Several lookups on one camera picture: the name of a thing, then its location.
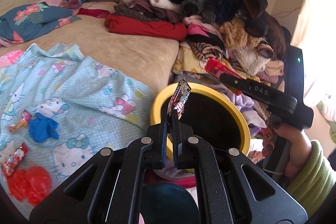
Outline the person's right hand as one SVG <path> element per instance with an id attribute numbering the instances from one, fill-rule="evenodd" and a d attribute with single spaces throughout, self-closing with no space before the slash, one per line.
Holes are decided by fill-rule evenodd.
<path id="1" fill-rule="evenodd" d="M 266 125 L 262 169 L 275 182 L 284 184 L 303 170 L 311 156 L 313 147 L 304 133 L 311 122 L 297 117 L 280 118 L 271 115 Z"/>

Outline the green sleeved right forearm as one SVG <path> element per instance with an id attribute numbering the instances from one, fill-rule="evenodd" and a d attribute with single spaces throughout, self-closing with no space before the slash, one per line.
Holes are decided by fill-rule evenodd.
<path id="1" fill-rule="evenodd" d="M 286 188 L 309 217 L 323 204 L 335 184 L 335 170 L 324 156 L 320 142 L 312 140 L 311 145 L 312 153 L 307 165 Z"/>

